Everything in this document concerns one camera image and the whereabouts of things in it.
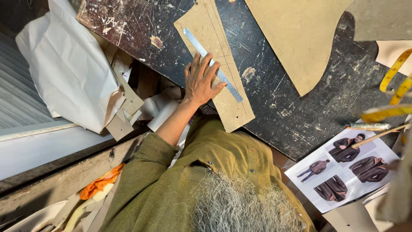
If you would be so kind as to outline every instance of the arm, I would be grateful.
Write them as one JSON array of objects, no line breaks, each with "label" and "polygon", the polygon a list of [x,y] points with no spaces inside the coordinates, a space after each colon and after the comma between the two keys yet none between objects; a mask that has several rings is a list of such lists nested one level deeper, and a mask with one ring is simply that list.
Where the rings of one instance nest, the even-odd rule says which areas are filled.
[{"label": "arm", "polygon": [[340,187],[342,187],[342,189],[345,190],[345,192],[348,192],[348,188],[346,187],[346,184],[339,178],[339,176],[334,175],[333,178],[340,185]]},{"label": "arm", "polygon": [[214,98],[226,86],[226,82],[220,82],[211,87],[213,75],[220,67],[216,62],[205,73],[205,69],[212,59],[212,53],[208,53],[201,62],[200,53],[197,52],[193,58],[193,63],[189,63],[185,68],[186,95],[182,103],[173,114],[157,129],[159,135],[169,144],[175,146],[182,132],[199,106]]},{"label": "arm", "polygon": [[389,171],[387,170],[382,170],[381,173],[379,173],[375,178],[369,178],[368,182],[379,182],[385,178],[385,176],[388,174]]},{"label": "arm", "polygon": [[333,142],[333,145],[334,145],[335,147],[342,146],[343,143],[344,143],[346,140],[348,140],[348,139],[347,139],[347,138],[343,138],[343,139],[340,139],[340,140],[336,140],[335,142]]},{"label": "arm", "polygon": [[314,190],[319,194],[319,196],[322,197],[324,200],[330,201],[330,199],[326,198],[325,194],[322,192],[322,190],[318,189],[318,187],[314,187],[313,189],[314,189]]},{"label": "arm", "polygon": [[358,162],[352,164],[352,165],[349,167],[349,169],[350,169],[350,170],[355,169],[356,167],[364,164],[367,160],[369,160],[369,158],[370,158],[370,157],[367,157],[367,158],[364,158],[364,159],[359,160]]},{"label": "arm", "polygon": [[323,168],[323,169],[319,170],[318,172],[316,172],[316,175],[317,175],[317,174],[321,174],[325,169],[326,169],[326,168]]},{"label": "arm", "polygon": [[176,144],[193,113],[200,105],[215,97],[226,85],[225,82],[220,82],[211,87],[211,79],[220,66],[219,62],[216,62],[205,74],[205,68],[211,58],[212,54],[209,53],[199,62],[200,53],[196,53],[193,64],[189,63],[186,66],[185,98],[156,133],[145,138],[139,151],[134,154],[136,159],[124,167],[102,228],[110,224],[122,210],[128,210],[128,204],[161,177],[178,151]]},{"label": "arm", "polygon": [[312,166],[318,164],[319,162],[320,162],[320,161],[316,161],[315,163],[311,164],[309,167],[312,167]]},{"label": "arm", "polygon": [[360,153],[360,150],[355,151],[352,155],[350,155],[348,158],[342,158],[342,162],[350,162],[353,161]]}]

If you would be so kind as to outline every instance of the scratched table surface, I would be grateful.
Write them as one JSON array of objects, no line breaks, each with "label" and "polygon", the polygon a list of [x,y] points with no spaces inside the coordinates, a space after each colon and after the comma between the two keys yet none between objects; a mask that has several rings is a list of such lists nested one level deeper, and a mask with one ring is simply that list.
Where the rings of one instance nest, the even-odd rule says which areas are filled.
[{"label": "scratched table surface", "polygon": [[[353,41],[350,13],[345,12],[336,27],[322,79],[300,97],[244,0],[215,2],[240,75],[248,67],[256,70],[249,81],[242,79],[256,116],[244,128],[289,158],[302,159],[341,132],[343,124],[358,120],[363,110],[389,103],[390,97],[379,91],[388,68],[375,62],[376,42]],[[184,88],[183,69],[192,57],[173,23],[193,4],[194,0],[86,0],[78,20]],[[103,33],[108,25],[113,29]],[[152,45],[152,36],[160,38],[158,46]],[[396,74],[392,87],[404,78]],[[405,118],[386,122],[400,125]],[[391,147],[396,136],[392,133],[383,140]]]}]

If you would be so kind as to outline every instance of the jeans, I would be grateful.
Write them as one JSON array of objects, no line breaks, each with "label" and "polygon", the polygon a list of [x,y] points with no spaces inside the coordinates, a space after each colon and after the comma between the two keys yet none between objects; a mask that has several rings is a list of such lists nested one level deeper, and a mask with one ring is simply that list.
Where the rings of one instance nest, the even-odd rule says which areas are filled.
[{"label": "jeans", "polygon": [[306,174],[306,173],[309,173],[309,175],[308,175],[307,177],[305,177],[302,181],[305,181],[305,180],[309,179],[311,176],[313,176],[313,175],[315,174],[310,168],[308,168],[308,170],[302,172],[302,173],[301,173],[299,176],[297,176],[297,177],[301,177],[301,176],[303,176],[303,175]]}]

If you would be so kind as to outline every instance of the hand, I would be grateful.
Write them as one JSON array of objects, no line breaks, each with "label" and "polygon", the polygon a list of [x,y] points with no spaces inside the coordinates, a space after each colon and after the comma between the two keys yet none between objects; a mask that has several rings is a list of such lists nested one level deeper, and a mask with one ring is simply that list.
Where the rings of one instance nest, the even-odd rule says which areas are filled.
[{"label": "hand", "polygon": [[212,86],[212,78],[217,69],[220,67],[219,62],[215,62],[212,67],[205,73],[213,55],[209,52],[201,62],[200,53],[197,52],[193,58],[193,63],[188,63],[185,68],[185,88],[186,95],[183,102],[190,102],[197,107],[207,103],[214,98],[227,85],[226,82],[220,82]]}]

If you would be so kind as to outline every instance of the wrist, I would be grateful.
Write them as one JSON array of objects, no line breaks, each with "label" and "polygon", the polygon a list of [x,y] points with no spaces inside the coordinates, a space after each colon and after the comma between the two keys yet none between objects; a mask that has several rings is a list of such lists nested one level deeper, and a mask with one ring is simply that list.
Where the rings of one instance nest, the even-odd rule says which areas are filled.
[{"label": "wrist", "polygon": [[194,109],[195,111],[199,108],[202,104],[193,101],[192,99],[184,98],[180,103],[182,107]]}]

